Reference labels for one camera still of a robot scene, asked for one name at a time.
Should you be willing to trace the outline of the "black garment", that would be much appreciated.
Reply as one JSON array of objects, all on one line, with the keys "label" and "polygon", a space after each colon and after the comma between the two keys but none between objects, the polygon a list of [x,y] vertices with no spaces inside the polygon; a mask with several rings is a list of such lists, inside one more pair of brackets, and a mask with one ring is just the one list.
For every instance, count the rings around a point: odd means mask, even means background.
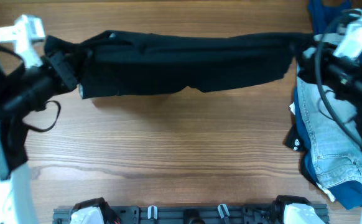
[{"label": "black garment", "polygon": [[81,97],[207,93],[280,80],[311,34],[179,37],[107,30],[79,44],[48,36],[45,55],[64,54]]}]

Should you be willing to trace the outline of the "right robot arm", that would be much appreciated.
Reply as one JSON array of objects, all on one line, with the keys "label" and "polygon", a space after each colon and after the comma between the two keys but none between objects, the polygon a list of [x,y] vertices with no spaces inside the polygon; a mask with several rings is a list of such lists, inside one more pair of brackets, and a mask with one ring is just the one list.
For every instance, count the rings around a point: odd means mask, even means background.
[{"label": "right robot arm", "polygon": [[362,209],[362,9],[343,11],[320,35],[297,34],[289,47],[300,170],[330,200]]}]

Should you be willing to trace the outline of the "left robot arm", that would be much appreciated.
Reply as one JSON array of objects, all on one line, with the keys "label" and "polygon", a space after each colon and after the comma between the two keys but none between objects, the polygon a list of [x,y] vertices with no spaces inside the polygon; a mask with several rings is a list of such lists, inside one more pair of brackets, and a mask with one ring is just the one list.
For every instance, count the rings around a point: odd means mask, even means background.
[{"label": "left robot arm", "polygon": [[[16,56],[3,46],[0,52]],[[23,60],[10,75],[0,68],[0,223],[38,223],[24,144],[29,131],[40,129],[23,119],[77,83],[68,57],[59,50],[43,57],[41,65],[27,68]]]}]

